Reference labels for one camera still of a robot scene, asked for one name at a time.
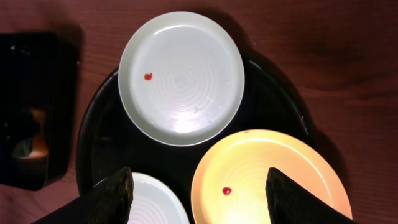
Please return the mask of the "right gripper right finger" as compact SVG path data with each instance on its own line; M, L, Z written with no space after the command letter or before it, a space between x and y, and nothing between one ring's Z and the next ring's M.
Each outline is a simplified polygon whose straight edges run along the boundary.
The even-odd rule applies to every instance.
M265 191L272 224L355 224L275 167L268 170Z

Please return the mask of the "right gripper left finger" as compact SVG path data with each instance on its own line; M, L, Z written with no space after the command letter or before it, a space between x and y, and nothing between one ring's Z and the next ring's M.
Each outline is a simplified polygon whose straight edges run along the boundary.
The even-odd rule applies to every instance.
M132 172L129 167L123 167L97 183L86 194L34 224L127 224L133 190Z

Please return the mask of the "light blue plate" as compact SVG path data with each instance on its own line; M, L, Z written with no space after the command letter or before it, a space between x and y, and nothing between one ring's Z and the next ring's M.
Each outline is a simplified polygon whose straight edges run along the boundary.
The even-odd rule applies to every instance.
M160 180L132 173L133 201L128 224L189 224L188 215L170 188Z
M119 62L125 112L151 139L169 146L201 144L222 132L240 107L241 54L215 21L187 11L142 25Z

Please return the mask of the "yellow plate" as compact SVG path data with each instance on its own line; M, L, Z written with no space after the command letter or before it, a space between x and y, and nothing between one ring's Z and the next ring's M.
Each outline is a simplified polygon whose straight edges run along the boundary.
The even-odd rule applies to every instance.
M191 190L195 223L269 223L265 187L271 167L352 217L341 180L319 153L287 134L252 129L223 138L201 159Z

